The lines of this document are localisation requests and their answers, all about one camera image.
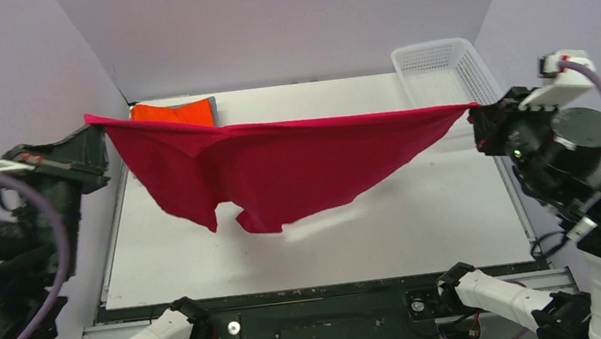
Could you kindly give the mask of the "red t shirt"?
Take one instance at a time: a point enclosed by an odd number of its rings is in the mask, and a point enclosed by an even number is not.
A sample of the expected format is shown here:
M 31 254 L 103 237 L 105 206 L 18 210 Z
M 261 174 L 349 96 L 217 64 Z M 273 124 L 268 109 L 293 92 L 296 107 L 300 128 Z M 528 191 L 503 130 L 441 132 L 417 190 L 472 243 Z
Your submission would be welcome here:
M 347 117 L 202 126 L 104 118 L 124 163 L 168 215 L 216 231 L 221 203 L 249 233 L 343 206 L 438 142 L 469 109 L 431 106 Z

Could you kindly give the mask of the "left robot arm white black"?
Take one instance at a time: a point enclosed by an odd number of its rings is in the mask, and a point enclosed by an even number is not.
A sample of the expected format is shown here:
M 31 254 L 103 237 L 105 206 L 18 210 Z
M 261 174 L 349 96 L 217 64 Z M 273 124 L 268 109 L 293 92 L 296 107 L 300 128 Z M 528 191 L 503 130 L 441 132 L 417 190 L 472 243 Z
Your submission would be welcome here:
M 0 191 L 21 198 L 0 220 L 0 339 L 57 339 L 74 275 L 81 199 L 108 182 L 105 131 L 87 125 L 59 142 L 18 145 L 0 157 Z M 182 297 L 129 339 L 210 339 L 209 313 Z

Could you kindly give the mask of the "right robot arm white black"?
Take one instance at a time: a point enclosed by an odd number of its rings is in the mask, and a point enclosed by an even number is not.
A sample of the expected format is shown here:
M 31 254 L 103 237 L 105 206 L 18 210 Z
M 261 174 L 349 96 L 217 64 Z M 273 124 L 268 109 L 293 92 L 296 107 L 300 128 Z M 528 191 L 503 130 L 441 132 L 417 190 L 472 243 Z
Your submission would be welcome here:
M 538 291 L 457 263 L 437 281 L 449 313 L 490 312 L 538 339 L 601 339 L 601 112 L 528 106 L 530 90 L 511 88 L 468 120 L 480 153 L 507 157 L 524 194 L 559 218 L 562 242 L 575 243 L 590 268 L 590 287 L 575 294 Z

